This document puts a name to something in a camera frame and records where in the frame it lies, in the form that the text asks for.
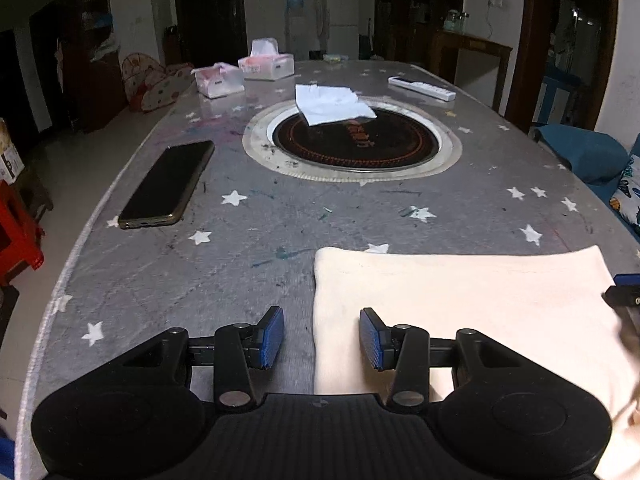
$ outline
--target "white remote control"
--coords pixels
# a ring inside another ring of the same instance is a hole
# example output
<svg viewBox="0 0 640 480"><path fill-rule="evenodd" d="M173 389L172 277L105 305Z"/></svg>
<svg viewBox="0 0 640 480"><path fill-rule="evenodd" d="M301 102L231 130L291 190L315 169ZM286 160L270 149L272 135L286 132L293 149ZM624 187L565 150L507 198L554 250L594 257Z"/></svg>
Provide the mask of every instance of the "white remote control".
<svg viewBox="0 0 640 480"><path fill-rule="evenodd" d="M429 97L435 97L441 101L453 101L456 98L456 93L446 88L440 88L439 86L423 83L422 81L408 81L398 76L389 78L389 84L399 86L401 88L407 88L421 94L428 95Z"/></svg>

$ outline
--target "refrigerator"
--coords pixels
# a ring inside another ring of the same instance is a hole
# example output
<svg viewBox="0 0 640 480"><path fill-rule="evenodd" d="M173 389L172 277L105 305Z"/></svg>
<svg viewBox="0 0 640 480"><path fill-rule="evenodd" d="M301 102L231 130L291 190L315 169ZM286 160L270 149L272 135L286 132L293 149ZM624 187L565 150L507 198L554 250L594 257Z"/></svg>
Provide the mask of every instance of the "refrigerator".
<svg viewBox="0 0 640 480"><path fill-rule="evenodd" d="M360 0L322 0L322 2L324 7L322 48L328 54L343 54L349 56L349 59L358 59Z"/></svg>

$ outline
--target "red stool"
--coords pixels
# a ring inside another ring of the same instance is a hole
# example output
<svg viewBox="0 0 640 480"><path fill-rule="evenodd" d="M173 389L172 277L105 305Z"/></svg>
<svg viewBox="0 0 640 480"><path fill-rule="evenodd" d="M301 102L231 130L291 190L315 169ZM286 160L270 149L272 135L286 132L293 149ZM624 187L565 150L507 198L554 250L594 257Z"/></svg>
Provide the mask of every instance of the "red stool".
<svg viewBox="0 0 640 480"><path fill-rule="evenodd" d="M43 235L14 190L0 180L0 284L8 284L7 274L21 262L33 270L43 264L44 255L38 247Z"/></svg>

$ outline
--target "gray tablecloth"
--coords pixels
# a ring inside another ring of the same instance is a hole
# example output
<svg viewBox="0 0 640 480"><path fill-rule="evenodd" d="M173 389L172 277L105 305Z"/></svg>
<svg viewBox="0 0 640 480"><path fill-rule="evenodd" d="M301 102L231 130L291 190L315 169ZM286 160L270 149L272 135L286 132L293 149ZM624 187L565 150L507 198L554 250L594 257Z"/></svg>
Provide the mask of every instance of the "gray tablecloth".
<svg viewBox="0 0 640 480"><path fill-rule="evenodd" d="M398 73L442 84L397 62L353 61L340 70L302 62L296 73L279 82L247 82L245 93L210 102L191 89L98 206L56 291L57 297L72 297L64 312L53 314L55 302L49 306L39 340L42 360L31 363L18 428L22 478L42 472L28 429L37 403L167 327L212 335L224 324L255 322L278 304L285 311L286 340L273 373L260 377L258 389L310 393L313 263L321 247L364 250L371 243L407 254L549 254L597 244L612 274L640 270L636 242L613 213L488 107L459 93L447 115L419 94L396 91L386 80ZM312 80L423 108L458 135L462 158L435 176L363 187L267 170L244 152L244 128L258 109L293 99L294 84ZM182 221L140 230L108 227L167 146L201 139L212 139L216 151ZM513 187L524 200L512 197ZM535 187L546 197L532 192ZM248 198L239 206L221 204L233 190ZM561 202L565 198L577 212ZM428 207L436 218L411 218L411 206ZM527 242L521 231L527 225L542 234L540 246ZM211 232L210 242L196 246L189 240L197 230ZM92 339L98 332L88 324L98 323L103 338ZM192 389L203 399L211 397L211 376L210 368L194 373Z"/></svg>

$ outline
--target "floor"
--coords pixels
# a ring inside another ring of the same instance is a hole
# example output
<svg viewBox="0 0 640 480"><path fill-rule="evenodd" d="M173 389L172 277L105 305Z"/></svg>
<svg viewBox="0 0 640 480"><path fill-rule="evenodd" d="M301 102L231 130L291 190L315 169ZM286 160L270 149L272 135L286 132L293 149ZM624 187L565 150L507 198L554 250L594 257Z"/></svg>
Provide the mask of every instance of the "floor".
<svg viewBox="0 0 640 480"><path fill-rule="evenodd" d="M27 268L11 285L20 292L0 348L0 427L15 439L20 396L40 320L66 258L100 198L140 142L167 113L123 110L104 129L90 134L64 132L30 156L54 203L40 221L44 264Z"/></svg>

